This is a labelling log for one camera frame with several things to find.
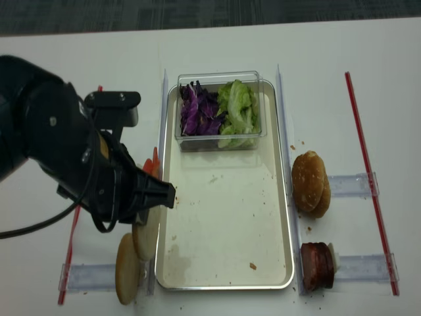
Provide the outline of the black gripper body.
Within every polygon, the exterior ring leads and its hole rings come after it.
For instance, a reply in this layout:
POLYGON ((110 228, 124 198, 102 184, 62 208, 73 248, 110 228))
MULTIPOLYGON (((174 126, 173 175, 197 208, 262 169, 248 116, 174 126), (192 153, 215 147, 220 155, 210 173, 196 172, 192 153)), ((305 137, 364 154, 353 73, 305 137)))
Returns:
POLYGON ((144 209, 145 173, 107 131, 50 133, 39 145, 39 165, 57 181, 57 193, 81 205, 96 224, 131 224, 144 209))

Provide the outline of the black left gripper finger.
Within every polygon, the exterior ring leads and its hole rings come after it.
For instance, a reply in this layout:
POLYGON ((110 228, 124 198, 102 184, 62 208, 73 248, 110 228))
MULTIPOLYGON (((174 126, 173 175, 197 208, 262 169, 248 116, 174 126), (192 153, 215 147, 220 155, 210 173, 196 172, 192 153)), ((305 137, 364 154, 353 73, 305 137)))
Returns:
POLYGON ((137 204, 140 210, 163 205, 173 208, 176 189, 169 182, 163 182, 147 174, 143 170, 137 171, 137 204))

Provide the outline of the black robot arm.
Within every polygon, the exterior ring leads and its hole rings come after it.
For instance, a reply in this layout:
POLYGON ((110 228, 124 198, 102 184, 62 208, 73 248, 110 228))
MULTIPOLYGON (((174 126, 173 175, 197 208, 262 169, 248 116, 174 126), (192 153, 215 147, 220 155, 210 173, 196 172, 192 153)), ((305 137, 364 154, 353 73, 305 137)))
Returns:
POLYGON ((1 57, 1 176, 28 159, 97 223, 146 221, 173 207, 175 188, 138 168, 120 141, 137 124, 137 92, 93 92, 11 55, 1 57))

